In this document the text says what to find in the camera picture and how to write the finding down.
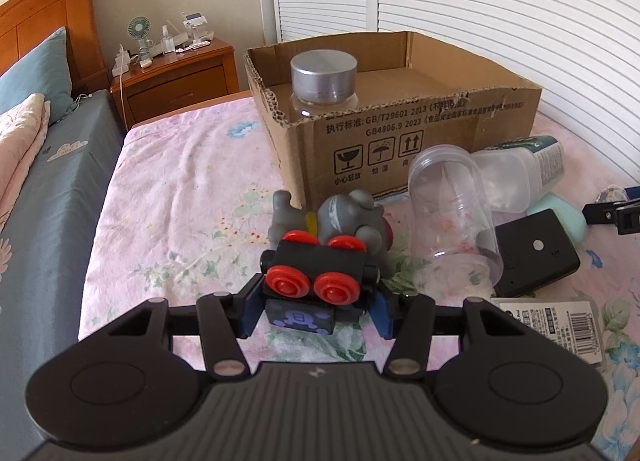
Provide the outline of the mint green round case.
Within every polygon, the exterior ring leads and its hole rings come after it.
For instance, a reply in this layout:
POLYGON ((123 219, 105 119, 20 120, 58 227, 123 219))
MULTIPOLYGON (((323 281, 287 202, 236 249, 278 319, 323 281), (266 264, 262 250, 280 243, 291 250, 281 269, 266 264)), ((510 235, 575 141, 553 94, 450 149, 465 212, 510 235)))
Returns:
POLYGON ((587 222, 582 212, 562 197, 555 195, 554 192, 545 194, 538 202, 528 208, 526 214, 533 215, 544 210, 552 210, 555 213, 575 247, 582 244, 587 233, 587 222))

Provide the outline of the clear plastic jar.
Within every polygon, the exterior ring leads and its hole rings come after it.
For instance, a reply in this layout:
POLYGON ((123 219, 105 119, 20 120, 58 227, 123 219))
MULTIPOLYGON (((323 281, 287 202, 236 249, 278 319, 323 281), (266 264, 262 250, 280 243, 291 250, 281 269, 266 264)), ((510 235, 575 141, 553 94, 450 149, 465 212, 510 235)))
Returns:
POLYGON ((488 292, 503 273, 480 170, 454 145, 427 148, 408 175, 413 285, 431 297, 488 292))

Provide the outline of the black toy block red wheels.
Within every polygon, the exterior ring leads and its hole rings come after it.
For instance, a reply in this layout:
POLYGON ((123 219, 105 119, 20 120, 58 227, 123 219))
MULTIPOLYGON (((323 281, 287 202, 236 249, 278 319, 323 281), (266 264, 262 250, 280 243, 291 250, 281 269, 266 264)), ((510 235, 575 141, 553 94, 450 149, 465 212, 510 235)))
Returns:
POLYGON ((271 325, 320 335, 365 313, 381 280, 361 240, 337 236, 323 244, 303 230, 286 233, 262 253, 260 272, 271 325))

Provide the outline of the black square device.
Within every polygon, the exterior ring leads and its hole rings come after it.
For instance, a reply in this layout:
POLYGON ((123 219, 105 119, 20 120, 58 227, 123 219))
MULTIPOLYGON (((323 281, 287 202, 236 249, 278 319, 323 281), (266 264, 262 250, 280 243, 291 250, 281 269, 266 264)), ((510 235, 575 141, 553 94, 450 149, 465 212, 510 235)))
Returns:
POLYGON ((518 297, 551 285, 578 270, 580 259, 551 209, 496 227, 503 273, 495 285, 501 297, 518 297))

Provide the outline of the grey elephant toy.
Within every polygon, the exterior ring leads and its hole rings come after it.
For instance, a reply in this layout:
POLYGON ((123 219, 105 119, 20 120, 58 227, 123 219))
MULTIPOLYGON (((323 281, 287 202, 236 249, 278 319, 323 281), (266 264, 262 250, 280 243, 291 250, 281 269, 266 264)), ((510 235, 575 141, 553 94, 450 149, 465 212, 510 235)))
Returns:
POLYGON ((356 189, 348 195, 331 196, 317 211, 294 208, 291 200, 291 192, 287 190, 277 190, 272 195, 268 239, 273 249, 292 230, 311 233, 322 244, 337 236, 352 236, 364 243, 383 278, 393 276, 395 270, 388 254, 393 245, 393 230, 384 216, 384 207, 374 201, 370 192, 356 189))

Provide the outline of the white medical cotton bottle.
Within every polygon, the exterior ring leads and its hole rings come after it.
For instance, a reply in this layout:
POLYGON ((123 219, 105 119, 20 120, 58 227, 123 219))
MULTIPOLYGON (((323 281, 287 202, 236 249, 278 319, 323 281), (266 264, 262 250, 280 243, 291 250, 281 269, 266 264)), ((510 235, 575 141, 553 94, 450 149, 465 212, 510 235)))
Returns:
POLYGON ((509 140, 471 157, 492 212, 524 213, 564 176, 564 148, 550 135, 509 140))

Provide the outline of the clear pen refill case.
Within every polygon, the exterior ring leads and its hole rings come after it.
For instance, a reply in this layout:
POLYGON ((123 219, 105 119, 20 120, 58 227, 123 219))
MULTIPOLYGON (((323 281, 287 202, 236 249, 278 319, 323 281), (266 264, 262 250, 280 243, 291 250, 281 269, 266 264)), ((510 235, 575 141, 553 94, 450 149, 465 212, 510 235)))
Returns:
POLYGON ((494 297, 491 303, 589 365, 602 363, 601 333, 589 299, 494 297))

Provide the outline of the capsule jar with silver lid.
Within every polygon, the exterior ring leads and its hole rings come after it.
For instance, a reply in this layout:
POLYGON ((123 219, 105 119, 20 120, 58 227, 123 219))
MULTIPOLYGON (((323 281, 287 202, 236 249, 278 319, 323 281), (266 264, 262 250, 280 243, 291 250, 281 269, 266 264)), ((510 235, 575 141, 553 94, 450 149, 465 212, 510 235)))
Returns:
POLYGON ((291 59, 290 114, 294 120, 354 110, 357 59, 337 50, 313 50, 291 59))

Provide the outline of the floral pink table cloth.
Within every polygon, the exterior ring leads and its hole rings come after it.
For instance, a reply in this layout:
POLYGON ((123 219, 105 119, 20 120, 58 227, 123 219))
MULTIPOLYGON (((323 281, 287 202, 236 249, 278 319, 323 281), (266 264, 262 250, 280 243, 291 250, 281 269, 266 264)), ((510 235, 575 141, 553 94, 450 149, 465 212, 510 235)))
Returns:
MULTIPOLYGON (((191 305, 203 294, 236 292, 259 269, 268 244, 272 192, 283 188, 253 99, 174 114, 126 135, 108 185, 82 296, 79 339, 150 297, 191 305)), ((577 209, 608 186, 637 182, 608 168, 559 122, 537 114, 533 134, 564 147, 565 175, 554 191, 577 209)), ((407 195, 387 198, 393 227, 395 291, 411 290, 407 195)), ((612 460, 639 460, 639 234, 589 227, 580 268, 532 296, 590 299, 602 333, 608 410, 593 444, 612 460)), ((261 360, 375 361, 392 341, 368 316, 329 337, 276 330, 262 316, 241 342, 253 369, 261 360)))

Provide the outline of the blue bed sheet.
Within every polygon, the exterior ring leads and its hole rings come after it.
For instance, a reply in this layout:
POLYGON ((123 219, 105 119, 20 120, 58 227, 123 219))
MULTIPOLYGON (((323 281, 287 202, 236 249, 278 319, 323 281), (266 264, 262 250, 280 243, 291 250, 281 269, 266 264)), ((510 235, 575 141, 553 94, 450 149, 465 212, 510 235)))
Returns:
POLYGON ((1 233, 1 456, 41 441, 24 398, 30 376, 73 345, 96 224, 124 142, 110 94, 52 124, 1 233))

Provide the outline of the brown cardboard box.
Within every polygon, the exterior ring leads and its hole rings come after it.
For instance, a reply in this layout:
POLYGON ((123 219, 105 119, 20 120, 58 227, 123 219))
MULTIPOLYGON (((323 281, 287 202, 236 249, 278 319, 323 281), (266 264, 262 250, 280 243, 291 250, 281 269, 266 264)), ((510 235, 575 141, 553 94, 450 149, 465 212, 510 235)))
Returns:
POLYGON ((352 32, 250 48, 248 85, 296 207, 332 195, 403 192, 410 163, 441 144, 473 152, 524 137, 538 84, 482 56, 424 34, 352 32), (355 57, 355 107, 304 117, 292 106, 292 59, 303 52, 355 57))

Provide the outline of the wooden nightstand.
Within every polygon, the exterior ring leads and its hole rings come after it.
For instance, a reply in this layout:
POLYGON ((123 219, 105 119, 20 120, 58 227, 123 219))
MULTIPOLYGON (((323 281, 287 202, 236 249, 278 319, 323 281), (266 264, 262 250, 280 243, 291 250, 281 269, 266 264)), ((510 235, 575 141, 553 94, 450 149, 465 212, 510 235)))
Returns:
POLYGON ((126 128, 239 90, 234 48, 220 39, 198 50, 157 56, 146 68, 134 64, 114 74, 111 85, 126 128))

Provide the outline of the clear spray bottle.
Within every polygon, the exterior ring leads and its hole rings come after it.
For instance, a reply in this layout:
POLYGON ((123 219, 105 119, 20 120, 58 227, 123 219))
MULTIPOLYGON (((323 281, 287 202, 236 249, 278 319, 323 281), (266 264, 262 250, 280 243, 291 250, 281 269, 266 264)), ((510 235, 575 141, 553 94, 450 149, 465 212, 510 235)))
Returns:
POLYGON ((174 38, 170 33, 168 25, 163 25, 162 27, 162 47, 164 55, 171 54, 176 50, 174 38))

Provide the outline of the small green desk fan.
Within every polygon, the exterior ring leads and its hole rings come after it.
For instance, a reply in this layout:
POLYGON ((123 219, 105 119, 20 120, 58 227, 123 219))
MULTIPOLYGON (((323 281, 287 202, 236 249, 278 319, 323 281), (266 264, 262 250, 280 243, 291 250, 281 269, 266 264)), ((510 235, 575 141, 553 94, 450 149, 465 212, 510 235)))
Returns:
POLYGON ((138 44, 139 64, 142 69, 152 65, 152 56, 150 53, 149 32, 151 23, 144 16, 137 16, 129 21, 127 32, 131 39, 135 39, 138 44))

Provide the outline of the blue pillow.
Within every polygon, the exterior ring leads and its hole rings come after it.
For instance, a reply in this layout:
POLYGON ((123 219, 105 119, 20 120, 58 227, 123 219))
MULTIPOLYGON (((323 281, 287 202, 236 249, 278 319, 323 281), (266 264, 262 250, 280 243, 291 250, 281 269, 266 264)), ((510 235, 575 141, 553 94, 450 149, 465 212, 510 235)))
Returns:
POLYGON ((1 77, 1 112, 34 93, 50 103, 52 125, 73 111, 72 79, 67 62, 66 29, 58 28, 1 77))

